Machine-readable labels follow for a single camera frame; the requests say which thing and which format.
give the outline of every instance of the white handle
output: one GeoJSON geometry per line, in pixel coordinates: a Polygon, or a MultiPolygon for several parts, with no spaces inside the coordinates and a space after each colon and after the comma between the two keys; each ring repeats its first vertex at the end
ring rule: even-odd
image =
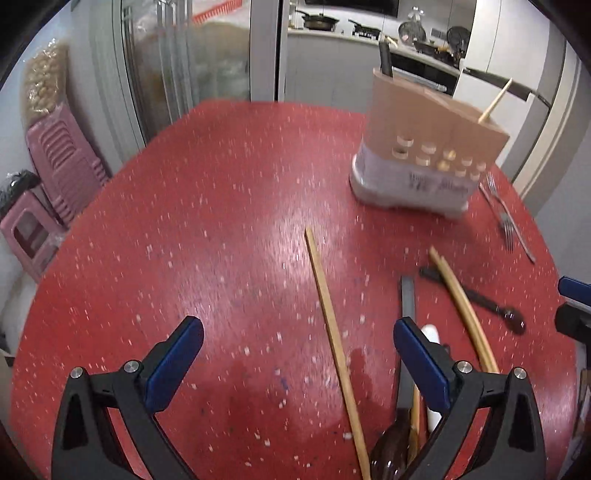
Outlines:
{"type": "MultiPolygon", "coordinates": [[[[425,325],[423,328],[421,328],[421,331],[430,342],[440,343],[439,332],[437,331],[437,327],[435,327],[435,325],[425,325]]],[[[435,430],[435,427],[437,427],[440,420],[441,414],[427,407],[427,428],[429,429],[430,434],[433,433],[433,430],[435,430]]]]}

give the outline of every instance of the wooden stick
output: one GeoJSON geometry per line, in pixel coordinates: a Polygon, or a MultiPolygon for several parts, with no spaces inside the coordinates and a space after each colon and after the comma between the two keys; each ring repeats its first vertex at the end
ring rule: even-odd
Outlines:
{"type": "Polygon", "coordinates": [[[433,247],[429,249],[429,257],[431,257],[433,263],[437,265],[437,268],[447,285],[447,289],[460,312],[464,325],[468,330],[470,340],[472,340],[474,349],[480,360],[482,369],[485,372],[499,373],[499,366],[496,364],[495,356],[492,353],[491,346],[482,330],[480,320],[478,320],[476,312],[472,308],[472,305],[470,304],[468,297],[466,297],[464,289],[454,275],[453,270],[445,258],[440,257],[437,250],[433,247]]]}
{"type": "Polygon", "coordinates": [[[363,480],[371,480],[369,470],[368,451],[365,446],[365,439],[363,438],[363,429],[359,421],[359,413],[357,412],[357,403],[353,394],[353,387],[347,371],[347,360],[345,352],[343,351],[343,344],[340,341],[339,327],[336,323],[335,310],[330,300],[329,288],[324,276],[324,269],[320,261],[320,254],[316,247],[314,234],[310,227],[306,227],[306,243],[308,245],[308,252],[310,254],[310,262],[312,263],[312,270],[316,279],[316,287],[318,288],[318,295],[320,297],[320,305],[324,313],[324,321],[326,322],[326,329],[329,334],[330,347],[332,348],[333,357],[335,359],[336,371],[339,375],[340,387],[345,399],[345,406],[347,414],[349,415],[349,423],[351,424],[351,431],[353,433],[353,441],[355,442],[355,449],[357,450],[357,459],[359,460],[359,468],[363,480]]]}
{"type": "Polygon", "coordinates": [[[419,432],[421,431],[421,393],[418,387],[414,386],[413,409],[410,413],[410,434],[408,436],[408,457],[407,465],[410,465],[421,449],[419,432]]]}
{"type": "Polygon", "coordinates": [[[503,98],[503,95],[507,92],[507,90],[509,90],[509,87],[511,86],[511,84],[513,83],[513,79],[509,79],[509,81],[505,84],[505,86],[503,87],[503,89],[499,92],[499,94],[496,96],[496,98],[492,101],[492,103],[488,106],[488,108],[486,110],[484,110],[484,113],[480,116],[480,118],[478,119],[478,124],[480,125],[481,123],[485,122],[491,115],[492,111],[495,109],[495,107],[498,105],[498,103],[501,101],[501,99],[503,98]]]}

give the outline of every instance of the brown and white utensil holder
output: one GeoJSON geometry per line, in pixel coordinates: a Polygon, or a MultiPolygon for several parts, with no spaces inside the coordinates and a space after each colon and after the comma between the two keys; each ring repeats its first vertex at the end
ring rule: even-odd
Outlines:
{"type": "Polygon", "coordinates": [[[458,217],[509,135],[448,95],[374,70],[368,123],[353,158],[357,198],[458,217]]]}

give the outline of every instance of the black handle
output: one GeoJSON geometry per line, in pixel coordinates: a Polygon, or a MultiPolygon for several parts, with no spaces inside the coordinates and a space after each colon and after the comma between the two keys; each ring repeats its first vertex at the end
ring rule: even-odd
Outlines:
{"type": "MultiPolygon", "coordinates": [[[[418,273],[423,278],[428,278],[431,281],[445,285],[445,281],[443,280],[443,277],[434,268],[421,267],[421,268],[419,268],[418,273]]],[[[492,313],[499,314],[501,312],[501,310],[502,310],[501,307],[499,307],[491,299],[485,297],[484,295],[481,295],[480,293],[478,293],[475,290],[471,290],[469,288],[466,288],[464,285],[462,285],[462,288],[464,289],[464,292],[466,293],[466,297],[468,297],[469,300],[473,301],[477,305],[480,305],[481,307],[484,307],[487,310],[490,310],[492,313]]]]}
{"type": "Polygon", "coordinates": [[[387,41],[382,40],[379,45],[379,58],[382,61],[382,73],[388,77],[392,74],[392,58],[390,57],[390,46],[387,41]]]}

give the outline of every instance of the glass door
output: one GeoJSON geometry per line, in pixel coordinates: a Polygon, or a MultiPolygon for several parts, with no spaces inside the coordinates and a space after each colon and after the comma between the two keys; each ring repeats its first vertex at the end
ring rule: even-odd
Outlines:
{"type": "Polygon", "coordinates": [[[121,33],[147,143],[208,99],[276,100],[282,2],[123,0],[121,33]]]}

